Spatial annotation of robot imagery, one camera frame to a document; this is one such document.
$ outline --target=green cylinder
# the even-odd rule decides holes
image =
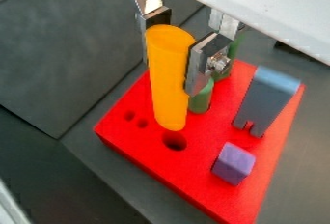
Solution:
[[[214,80],[210,78],[208,85],[204,87],[201,92],[190,97],[189,109],[194,113],[205,113],[209,110],[212,103],[212,93],[214,87]]]
[[[232,45],[230,45],[230,48],[229,48],[229,53],[228,53],[228,57],[232,59],[232,62],[230,62],[230,66],[228,68],[228,71],[225,73],[218,73],[218,72],[214,72],[212,74],[212,77],[214,79],[216,82],[224,80],[225,78],[228,78],[232,74],[232,70],[233,70],[233,63],[234,63],[234,60],[237,58],[237,54],[238,54],[238,47],[240,47],[240,44],[244,40],[244,37],[245,37],[245,34],[240,34],[237,39],[233,41]]]

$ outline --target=green block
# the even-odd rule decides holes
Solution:
[[[210,78],[208,85],[204,87],[202,91],[190,97],[189,109],[194,113],[205,113],[209,110],[212,102],[212,93],[214,87],[214,80]]]

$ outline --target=toy block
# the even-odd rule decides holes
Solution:
[[[252,173],[254,162],[256,156],[228,142],[216,160],[212,172],[232,185],[238,185]]]
[[[244,129],[248,122],[252,122],[250,134],[261,138],[300,86],[298,79],[260,67],[233,122],[234,127]]]

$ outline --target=red tray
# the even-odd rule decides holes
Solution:
[[[147,71],[94,129],[105,144],[218,222],[256,220],[305,91],[301,86],[264,138],[252,137],[248,130],[232,126],[232,121],[256,70],[236,60],[232,77],[216,84],[210,110],[201,115],[189,113],[179,132],[167,131],[155,121]],[[228,141],[257,157],[240,186],[210,172]]]

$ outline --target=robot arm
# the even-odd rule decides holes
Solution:
[[[137,9],[137,22],[142,33],[143,61],[147,63],[145,32],[157,24],[170,24],[171,10],[162,0],[131,0]],[[206,86],[212,74],[226,73],[232,64],[228,57],[229,46],[234,41],[244,24],[221,11],[213,9],[210,27],[214,32],[206,35],[192,46],[186,72],[185,91],[193,97]]]

